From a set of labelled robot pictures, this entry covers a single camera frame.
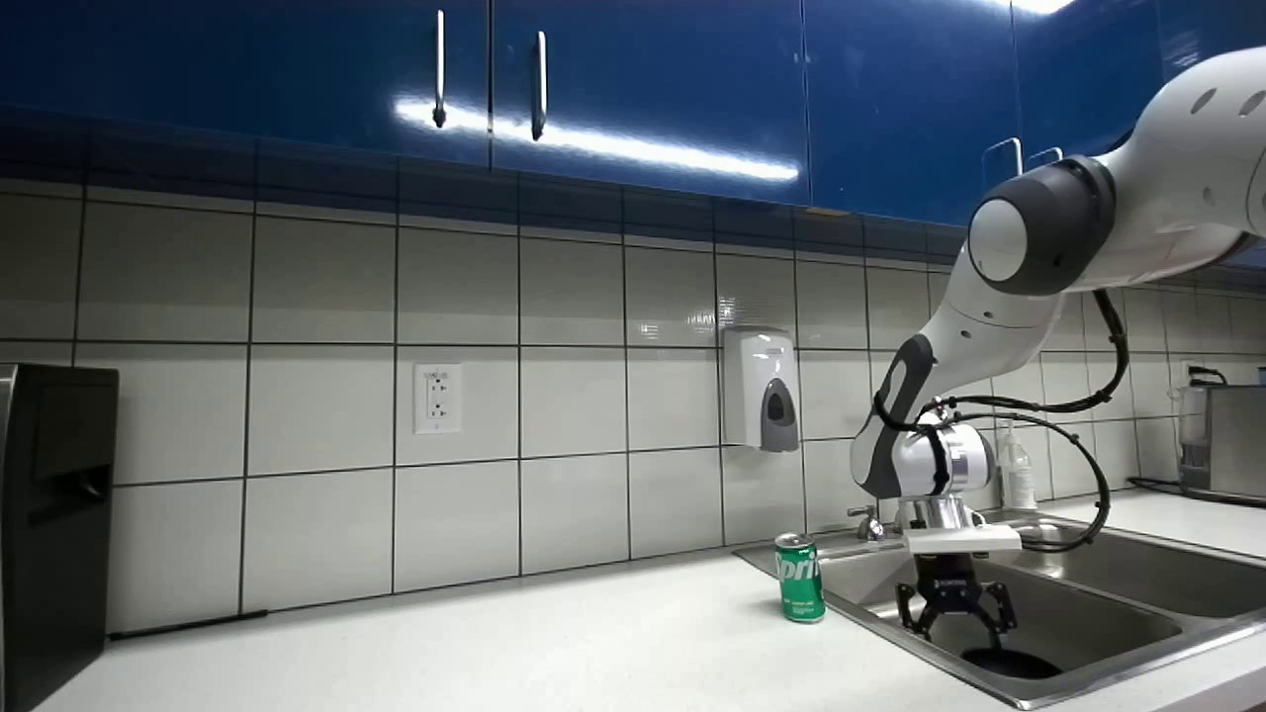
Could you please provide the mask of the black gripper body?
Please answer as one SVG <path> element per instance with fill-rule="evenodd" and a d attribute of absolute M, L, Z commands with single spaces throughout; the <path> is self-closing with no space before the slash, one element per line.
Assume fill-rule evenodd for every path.
<path fill-rule="evenodd" d="M 968 554 L 912 556 L 919 583 L 896 584 L 896 620 L 902 614 L 926 610 L 926 625 L 941 614 L 974 614 L 982 625 L 994 625 L 998 610 L 1014 610 L 1014 596 L 998 583 L 982 583 Z"/>

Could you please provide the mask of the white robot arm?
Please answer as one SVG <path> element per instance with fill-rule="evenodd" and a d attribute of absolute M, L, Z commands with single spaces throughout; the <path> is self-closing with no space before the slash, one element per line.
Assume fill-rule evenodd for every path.
<path fill-rule="evenodd" d="M 998 473 L 960 385 L 1028 363 L 1067 291 L 1092 291 L 1129 368 L 1109 291 L 1189 272 L 1262 233 L 1266 47 L 1212 54 L 1160 86 L 1109 153 L 1065 153 L 985 194 L 933 316 L 893 353 L 856 439 L 856 481 L 912 502 L 902 523 L 919 583 L 896 618 L 929 636 L 968 614 L 989 645 L 1017 625 L 1006 584 L 982 584 L 982 550 L 1061 554 L 1036 531 L 989 527 L 965 487 Z"/>

